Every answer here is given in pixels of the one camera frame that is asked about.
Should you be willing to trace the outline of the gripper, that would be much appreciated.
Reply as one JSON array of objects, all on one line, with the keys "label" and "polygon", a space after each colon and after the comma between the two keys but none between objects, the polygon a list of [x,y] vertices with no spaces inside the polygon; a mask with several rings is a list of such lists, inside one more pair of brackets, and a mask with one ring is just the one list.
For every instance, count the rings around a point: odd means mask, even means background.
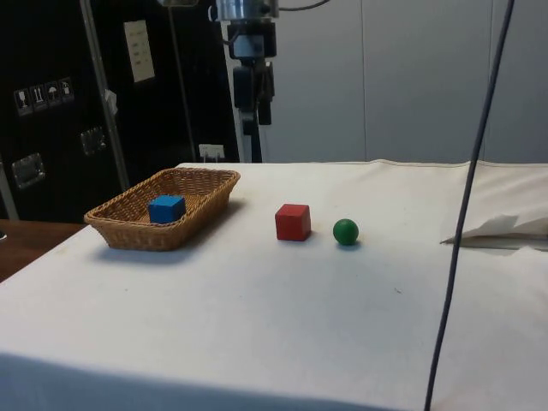
[{"label": "gripper", "polygon": [[[235,22],[227,26],[229,54],[235,60],[259,60],[277,55],[276,25],[271,21]],[[253,136],[258,123],[272,123],[271,102],[275,95],[274,73],[271,62],[260,71],[258,105],[253,69],[238,66],[233,69],[234,106],[240,113],[243,133]]]}]

